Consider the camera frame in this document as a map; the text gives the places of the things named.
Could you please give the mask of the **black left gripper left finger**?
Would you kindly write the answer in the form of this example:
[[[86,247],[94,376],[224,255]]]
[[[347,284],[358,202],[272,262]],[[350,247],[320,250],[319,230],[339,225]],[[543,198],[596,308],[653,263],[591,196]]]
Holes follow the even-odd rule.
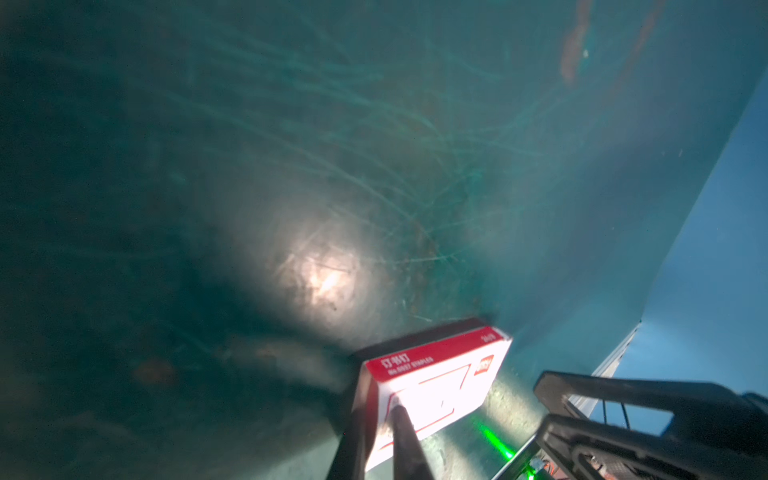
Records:
[[[327,480],[363,480],[378,429],[378,394],[355,400],[351,417],[330,465]]]

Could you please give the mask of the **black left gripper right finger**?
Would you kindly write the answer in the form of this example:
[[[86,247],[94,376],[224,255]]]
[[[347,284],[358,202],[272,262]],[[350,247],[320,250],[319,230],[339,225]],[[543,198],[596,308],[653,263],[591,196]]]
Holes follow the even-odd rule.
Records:
[[[391,410],[390,426],[393,433],[393,479],[434,480],[404,406],[397,405]]]

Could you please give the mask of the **red white staple box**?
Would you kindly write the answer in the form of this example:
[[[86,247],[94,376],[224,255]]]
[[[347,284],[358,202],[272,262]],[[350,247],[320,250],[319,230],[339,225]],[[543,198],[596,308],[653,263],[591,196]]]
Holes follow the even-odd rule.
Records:
[[[393,457],[392,411],[407,411],[423,440],[485,401],[513,337],[467,318],[393,338],[355,353],[353,411],[361,411],[366,472]]]

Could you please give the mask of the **right corner aluminium post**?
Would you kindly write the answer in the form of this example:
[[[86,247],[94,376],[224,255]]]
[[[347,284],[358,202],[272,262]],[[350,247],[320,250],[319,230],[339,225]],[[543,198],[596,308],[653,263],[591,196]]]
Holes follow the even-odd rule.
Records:
[[[619,345],[606,357],[605,360],[594,370],[593,377],[613,378],[618,367],[635,338],[640,323],[638,323],[630,333],[619,343]],[[580,395],[571,395],[569,402],[585,417],[590,418],[594,409],[598,405],[598,400]]]

